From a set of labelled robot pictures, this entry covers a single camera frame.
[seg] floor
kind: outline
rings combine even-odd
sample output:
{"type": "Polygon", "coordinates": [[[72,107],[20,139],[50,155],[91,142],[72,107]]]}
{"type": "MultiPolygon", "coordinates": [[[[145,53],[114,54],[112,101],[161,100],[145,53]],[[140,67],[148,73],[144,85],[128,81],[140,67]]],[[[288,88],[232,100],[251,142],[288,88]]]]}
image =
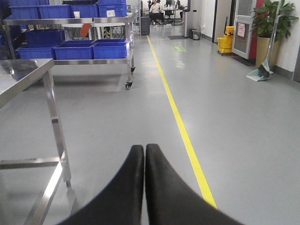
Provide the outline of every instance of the floor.
{"type": "MultiPolygon", "coordinates": [[[[218,208],[246,225],[300,221],[300,84],[253,70],[202,39],[170,40],[181,27],[152,26],[150,38],[218,208]],[[175,52],[182,46],[186,52],[175,52]]],[[[134,84],[126,66],[57,66],[56,97],[72,190],[61,183],[45,220],[53,225],[109,182],[133,144],[158,143],[199,195],[146,37],[135,38],[134,84]]],[[[35,85],[0,110],[1,159],[56,156],[44,89],[35,85]]],[[[1,171],[14,224],[23,224],[53,168],[1,171]]],[[[142,224],[148,225],[145,202],[142,224]]]]}

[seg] stainless steel table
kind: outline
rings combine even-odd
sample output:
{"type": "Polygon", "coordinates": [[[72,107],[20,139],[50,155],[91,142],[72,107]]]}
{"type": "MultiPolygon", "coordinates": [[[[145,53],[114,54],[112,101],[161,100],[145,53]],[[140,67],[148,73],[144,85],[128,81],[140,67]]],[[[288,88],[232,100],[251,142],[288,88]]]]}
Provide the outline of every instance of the stainless steel table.
{"type": "MultiPolygon", "coordinates": [[[[57,108],[53,77],[49,70],[54,66],[52,59],[38,59],[38,60],[0,60],[0,108],[7,102],[17,96],[24,89],[35,83],[39,79],[43,79],[47,102],[51,115],[51,122],[53,126],[55,141],[58,149],[58,157],[50,158],[35,158],[35,159],[20,159],[20,160],[2,160],[0,162],[0,172],[5,169],[24,169],[45,166],[55,166],[55,171],[44,191],[39,204],[35,205],[25,224],[40,225],[44,222],[46,214],[49,210],[51,202],[56,193],[57,187],[61,178],[68,188],[71,187],[71,173],[68,161],[68,154],[65,145],[65,139],[62,131],[60,115],[57,108]],[[35,68],[30,71],[19,71],[20,67],[16,64],[22,63],[25,69],[29,65],[35,68]]],[[[14,225],[11,211],[8,208],[8,200],[6,192],[3,187],[3,179],[0,174],[0,224],[14,225]]]]}

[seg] cart wheel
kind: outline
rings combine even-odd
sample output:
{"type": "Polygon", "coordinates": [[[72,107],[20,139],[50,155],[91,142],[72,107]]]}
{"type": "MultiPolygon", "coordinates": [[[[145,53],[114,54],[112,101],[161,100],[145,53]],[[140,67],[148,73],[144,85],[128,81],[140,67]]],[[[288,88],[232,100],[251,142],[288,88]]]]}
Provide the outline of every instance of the cart wheel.
{"type": "Polygon", "coordinates": [[[125,84],[125,88],[126,88],[127,90],[130,90],[131,86],[132,86],[132,82],[127,82],[127,83],[125,84]]]}
{"type": "Polygon", "coordinates": [[[133,74],[134,71],[135,71],[135,67],[131,67],[130,73],[133,74]]]}

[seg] yellow floor line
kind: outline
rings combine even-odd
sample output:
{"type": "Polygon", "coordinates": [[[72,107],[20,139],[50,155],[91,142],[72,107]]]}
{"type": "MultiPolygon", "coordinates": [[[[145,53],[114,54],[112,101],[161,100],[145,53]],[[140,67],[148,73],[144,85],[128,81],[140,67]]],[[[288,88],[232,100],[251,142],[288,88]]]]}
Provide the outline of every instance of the yellow floor line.
{"type": "Polygon", "coordinates": [[[216,205],[216,202],[215,202],[215,199],[214,197],[212,196],[212,193],[211,193],[211,190],[210,190],[210,187],[208,185],[208,182],[205,178],[205,175],[204,175],[204,172],[201,168],[201,165],[199,163],[199,160],[197,158],[197,155],[195,153],[195,150],[194,150],[194,147],[191,143],[191,140],[189,139],[189,136],[188,136],[188,132],[187,132],[187,129],[184,125],[184,122],[181,118],[181,115],[178,111],[178,108],[176,106],[176,103],[174,101],[174,98],[172,96],[172,93],[171,93],[171,90],[170,90],[170,87],[169,87],[169,84],[168,84],[168,81],[167,79],[165,78],[165,74],[164,74],[164,71],[159,63],[159,60],[158,60],[158,57],[156,55],[156,52],[154,50],[154,47],[152,45],[152,42],[149,38],[149,36],[147,36],[148,38],[148,42],[150,44],[150,47],[151,47],[151,50],[152,50],[152,53],[153,53],[153,56],[154,56],[154,59],[156,61],[156,64],[157,64],[157,67],[158,67],[158,70],[160,72],[160,75],[161,75],[161,79],[164,83],[164,87],[165,87],[165,91],[168,95],[168,98],[169,98],[169,101],[170,101],[170,104],[171,104],[171,107],[172,107],[172,110],[173,110],[173,113],[174,113],[174,116],[176,118],[176,121],[177,121],[177,124],[178,124],[178,127],[179,127],[179,130],[180,130],[180,133],[181,133],[181,136],[182,136],[182,139],[183,139],[183,142],[186,146],[186,149],[187,149],[187,154],[189,156],[189,159],[191,161],[191,164],[192,164],[192,167],[193,167],[193,170],[194,170],[194,173],[196,175],[196,178],[197,178],[197,181],[198,181],[198,184],[199,184],[199,187],[200,187],[200,190],[201,190],[201,193],[203,195],[203,198],[206,202],[208,202],[210,205],[212,205],[213,207],[217,208],[217,205],[216,205]]]}

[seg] dustpan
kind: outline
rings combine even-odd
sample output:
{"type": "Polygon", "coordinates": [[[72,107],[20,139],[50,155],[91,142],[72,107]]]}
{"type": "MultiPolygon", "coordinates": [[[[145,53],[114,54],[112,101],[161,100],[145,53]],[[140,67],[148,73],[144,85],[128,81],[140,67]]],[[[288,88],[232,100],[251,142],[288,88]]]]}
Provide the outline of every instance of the dustpan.
{"type": "Polygon", "coordinates": [[[269,41],[269,48],[268,48],[268,52],[267,52],[265,60],[262,62],[262,64],[259,66],[259,68],[253,70],[251,73],[249,73],[246,76],[254,81],[269,80],[270,74],[273,74],[273,72],[270,70],[270,58],[271,58],[271,54],[273,52],[273,47],[274,47],[274,43],[275,43],[275,39],[276,39],[278,21],[279,21],[279,18],[282,16],[282,15],[279,15],[280,9],[281,9],[281,0],[278,1],[274,28],[273,28],[272,35],[271,35],[271,38],[269,41]]]}

